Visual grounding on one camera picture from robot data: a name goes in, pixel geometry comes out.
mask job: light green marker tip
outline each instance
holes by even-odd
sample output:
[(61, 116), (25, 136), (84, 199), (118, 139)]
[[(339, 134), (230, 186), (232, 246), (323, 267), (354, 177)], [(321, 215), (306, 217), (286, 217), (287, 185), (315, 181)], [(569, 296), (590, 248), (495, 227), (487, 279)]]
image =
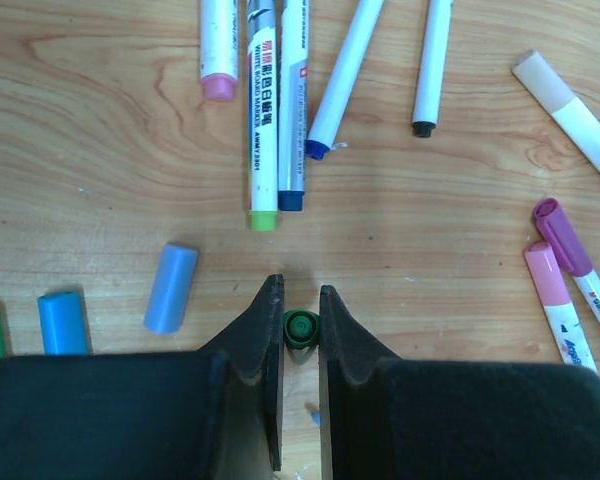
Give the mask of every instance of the light green marker tip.
[(278, 212), (251, 212), (251, 230), (254, 232), (275, 232)]

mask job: white marker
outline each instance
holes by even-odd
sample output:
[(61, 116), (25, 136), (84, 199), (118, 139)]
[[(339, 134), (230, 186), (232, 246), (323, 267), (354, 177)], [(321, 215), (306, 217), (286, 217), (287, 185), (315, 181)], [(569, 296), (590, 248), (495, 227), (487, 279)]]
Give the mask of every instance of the white marker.
[(413, 108), (413, 134), (418, 138), (429, 138), (438, 124), (452, 9), (453, 0), (430, 0)]
[(600, 172), (600, 122), (591, 110), (535, 50), (518, 59), (513, 74)]
[(233, 100), (238, 88), (238, 0), (200, 1), (200, 83), (211, 100)]
[(285, 0), (278, 127), (278, 205), (283, 211), (302, 210), (308, 59), (309, 0)]
[(551, 244), (558, 265), (573, 276), (600, 323), (600, 277), (593, 269), (593, 263), (567, 214), (555, 198), (547, 198), (536, 205), (533, 216), (538, 231)]
[(360, 0), (307, 140), (307, 155), (322, 160), (335, 142), (353, 85), (384, 0)]
[(251, 229), (272, 232), (278, 215), (278, 73), (274, 0), (247, 0)]
[(534, 243), (524, 251), (531, 278), (542, 302), (549, 326), (564, 363), (582, 365), (597, 372), (587, 337), (571, 302), (567, 285), (551, 249), (545, 242)]

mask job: wooden table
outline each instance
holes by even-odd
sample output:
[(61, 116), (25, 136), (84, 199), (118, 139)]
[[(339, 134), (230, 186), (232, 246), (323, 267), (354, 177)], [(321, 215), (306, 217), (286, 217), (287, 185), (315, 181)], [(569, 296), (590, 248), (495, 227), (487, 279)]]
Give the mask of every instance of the wooden table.
[[(531, 208), (555, 196), (600, 273), (600, 176), (509, 69), (538, 48), (600, 118), (600, 2), (458, 1), (439, 127), (420, 140), (427, 1), (387, 0), (338, 134), (349, 148), (309, 162), (305, 211), (272, 234), (247, 228), (245, 82), (235, 103), (201, 96), (197, 3), (0, 0), (14, 353), (42, 351), (36, 297), (51, 290), (84, 291), (95, 353), (184, 350), (281, 272), (287, 308), (317, 310), (333, 284), (407, 358), (560, 362), (521, 251), (539, 238)], [(356, 3), (314, 2), (312, 113)], [(201, 257), (185, 324), (161, 337), (142, 319), (169, 240)], [(600, 327), (569, 287), (600, 368)], [(287, 362), (279, 478), (319, 478), (316, 367)]]

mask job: blue cylinder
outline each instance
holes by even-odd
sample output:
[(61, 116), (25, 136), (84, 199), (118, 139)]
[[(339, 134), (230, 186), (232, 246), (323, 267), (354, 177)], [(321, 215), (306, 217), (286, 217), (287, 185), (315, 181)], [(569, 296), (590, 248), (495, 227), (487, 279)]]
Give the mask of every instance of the blue cylinder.
[(155, 333), (175, 333), (184, 321), (198, 251), (167, 243), (151, 289), (144, 326)]
[(87, 355), (82, 297), (77, 292), (59, 292), (38, 298), (44, 353)]

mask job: blue marker cap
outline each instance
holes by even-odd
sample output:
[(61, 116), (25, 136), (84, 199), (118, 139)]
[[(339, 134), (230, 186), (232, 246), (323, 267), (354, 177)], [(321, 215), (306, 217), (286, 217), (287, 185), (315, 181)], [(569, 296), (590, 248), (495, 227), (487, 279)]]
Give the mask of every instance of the blue marker cap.
[(38, 298), (44, 353), (87, 355), (82, 298), (77, 292), (59, 292)]
[(307, 155), (314, 160), (322, 160), (324, 156), (331, 150), (324, 143), (316, 142), (315, 140), (307, 140)]
[(304, 192), (278, 192), (278, 208), (283, 212), (301, 212)]
[(153, 281), (144, 326), (155, 333), (175, 333), (184, 320), (198, 251), (167, 243)]

